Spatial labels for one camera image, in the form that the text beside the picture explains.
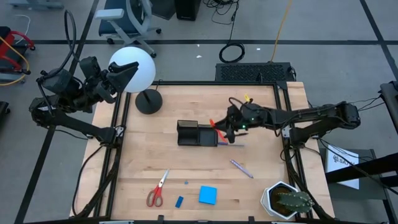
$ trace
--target black box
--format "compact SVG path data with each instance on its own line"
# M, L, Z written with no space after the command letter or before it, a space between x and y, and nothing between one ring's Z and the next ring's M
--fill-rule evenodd
M216 81L226 82L294 82L289 62L272 63L218 63Z
M174 0L178 19L195 21L201 0Z
M218 143L217 132L211 125L198 124L198 121L177 121L179 146L212 146Z

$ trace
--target scissor blade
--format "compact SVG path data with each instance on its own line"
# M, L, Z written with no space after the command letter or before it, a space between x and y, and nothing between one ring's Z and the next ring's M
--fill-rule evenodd
M159 182L159 187L163 186L164 180L167 178L168 174L169 174L169 170L167 169L166 172L164 173L163 177L161 178L160 182Z

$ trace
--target black lamp base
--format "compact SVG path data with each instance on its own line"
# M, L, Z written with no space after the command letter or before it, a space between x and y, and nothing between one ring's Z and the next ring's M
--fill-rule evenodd
M156 113L163 105L162 95L157 90L144 90L137 95L136 106L143 114Z

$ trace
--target potted plant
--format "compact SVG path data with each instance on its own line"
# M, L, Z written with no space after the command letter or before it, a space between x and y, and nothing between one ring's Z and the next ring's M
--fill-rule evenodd
M260 202L269 215L277 215L285 220L292 218L297 212L308 212L313 205L307 193L299 192L282 181L265 189Z

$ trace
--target small blue cube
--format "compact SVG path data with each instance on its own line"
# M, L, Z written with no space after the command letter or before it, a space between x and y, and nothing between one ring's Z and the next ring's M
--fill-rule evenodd
M217 188L201 186L199 193L199 202L215 205L217 199Z

